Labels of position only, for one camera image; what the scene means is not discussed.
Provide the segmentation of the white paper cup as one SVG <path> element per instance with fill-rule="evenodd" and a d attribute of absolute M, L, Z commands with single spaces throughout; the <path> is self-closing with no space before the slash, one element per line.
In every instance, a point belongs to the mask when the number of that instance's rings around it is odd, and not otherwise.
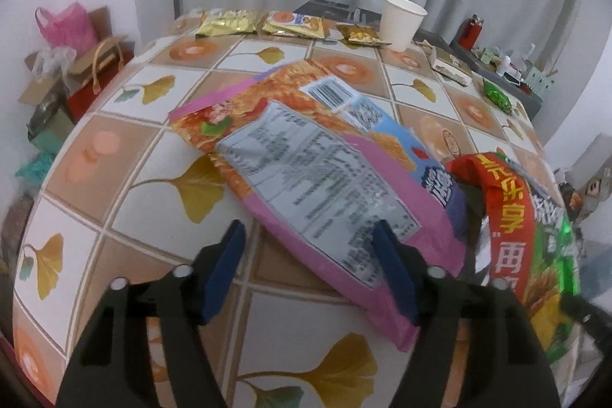
<path fill-rule="evenodd" d="M 390 50 L 403 52 L 426 16 L 427 11 L 410 0 L 384 0 L 380 37 Z"/>

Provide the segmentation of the small green snack packet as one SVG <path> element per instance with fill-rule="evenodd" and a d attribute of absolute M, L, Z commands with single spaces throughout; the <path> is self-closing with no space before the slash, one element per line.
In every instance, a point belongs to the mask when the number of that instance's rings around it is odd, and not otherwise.
<path fill-rule="evenodd" d="M 513 114 L 513 104 L 508 96 L 495 84 L 484 80 L 482 84 L 483 96 L 506 115 Z"/>

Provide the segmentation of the pink orange snack bag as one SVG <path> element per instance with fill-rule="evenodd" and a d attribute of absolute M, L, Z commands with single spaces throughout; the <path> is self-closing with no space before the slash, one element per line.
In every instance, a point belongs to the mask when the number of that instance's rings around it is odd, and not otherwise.
<path fill-rule="evenodd" d="M 399 313 L 373 254 L 373 226 L 452 275 L 466 252 L 462 190 L 408 129 L 324 66 L 276 66 L 174 110 L 175 133 L 206 154 L 290 253 L 398 349 L 416 327 Z"/>

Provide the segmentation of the brown gold snack packet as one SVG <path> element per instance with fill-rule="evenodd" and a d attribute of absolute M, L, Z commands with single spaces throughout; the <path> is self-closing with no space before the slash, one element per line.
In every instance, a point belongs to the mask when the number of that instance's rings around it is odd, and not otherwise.
<path fill-rule="evenodd" d="M 336 29 L 340 32 L 342 39 L 347 44 L 354 44 L 354 46 L 362 47 L 390 46 L 389 41 L 384 41 L 375 29 L 368 26 L 338 23 Z"/>

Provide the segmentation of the green pencil holder box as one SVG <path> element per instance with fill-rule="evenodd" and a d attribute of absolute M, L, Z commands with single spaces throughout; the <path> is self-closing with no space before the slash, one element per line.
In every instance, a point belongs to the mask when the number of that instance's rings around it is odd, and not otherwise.
<path fill-rule="evenodd" d="M 526 69 L 522 73 L 523 83 L 543 101 L 553 88 L 555 79 L 553 76 L 542 72 L 531 61 L 527 60 L 525 64 Z"/>

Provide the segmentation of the red thermos bottle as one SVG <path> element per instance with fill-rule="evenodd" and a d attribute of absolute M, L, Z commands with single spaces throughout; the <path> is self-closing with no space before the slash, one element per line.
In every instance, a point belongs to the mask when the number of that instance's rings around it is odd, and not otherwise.
<path fill-rule="evenodd" d="M 474 13 L 464 22 L 457 43 L 466 51 L 471 51 L 475 46 L 478 36 L 483 28 L 483 19 Z"/>

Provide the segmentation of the orange yellow snack packet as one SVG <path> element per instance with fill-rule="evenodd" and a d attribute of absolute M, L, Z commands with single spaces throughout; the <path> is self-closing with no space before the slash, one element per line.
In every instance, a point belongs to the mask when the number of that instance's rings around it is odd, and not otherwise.
<path fill-rule="evenodd" d="M 273 10 L 269 11 L 260 25 L 262 32 L 270 35 L 325 39 L 324 21 L 319 16 Z"/>

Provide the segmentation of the green potato chip bag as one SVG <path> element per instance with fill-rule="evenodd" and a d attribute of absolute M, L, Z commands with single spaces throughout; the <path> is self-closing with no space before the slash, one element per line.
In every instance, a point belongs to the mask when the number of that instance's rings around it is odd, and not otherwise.
<path fill-rule="evenodd" d="M 497 152 L 464 155 L 447 164 L 462 183 L 483 193 L 491 240 L 491 278 L 504 278 L 523 304 L 549 362 L 571 344 L 561 295 L 579 293 L 576 245 L 565 208 L 515 161 Z"/>

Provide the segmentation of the flat white snack box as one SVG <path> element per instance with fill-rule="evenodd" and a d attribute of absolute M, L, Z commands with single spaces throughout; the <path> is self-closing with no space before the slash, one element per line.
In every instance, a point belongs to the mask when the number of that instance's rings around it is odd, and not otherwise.
<path fill-rule="evenodd" d="M 440 49 L 440 47 L 430 49 L 428 60 L 430 60 L 431 68 L 445 78 L 463 87 L 468 87 L 472 83 L 472 70 L 469 66 L 455 55 Z"/>

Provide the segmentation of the pink plastic bag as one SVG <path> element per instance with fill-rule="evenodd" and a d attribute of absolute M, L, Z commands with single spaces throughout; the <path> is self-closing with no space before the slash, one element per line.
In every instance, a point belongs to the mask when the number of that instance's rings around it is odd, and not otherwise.
<path fill-rule="evenodd" d="M 38 7 L 34 18 L 41 36 L 50 47 L 71 47 L 82 56 L 99 43 L 87 10 L 78 2 L 59 13 Z"/>

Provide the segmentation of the red paper shopping bag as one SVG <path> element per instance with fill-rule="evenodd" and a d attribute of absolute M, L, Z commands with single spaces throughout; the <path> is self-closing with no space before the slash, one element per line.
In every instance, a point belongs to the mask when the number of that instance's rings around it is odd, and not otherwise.
<path fill-rule="evenodd" d="M 99 94 L 134 57 L 133 45 L 124 36 L 109 36 L 76 60 L 68 77 L 77 85 L 67 97 L 67 108 L 74 123 L 88 111 Z"/>

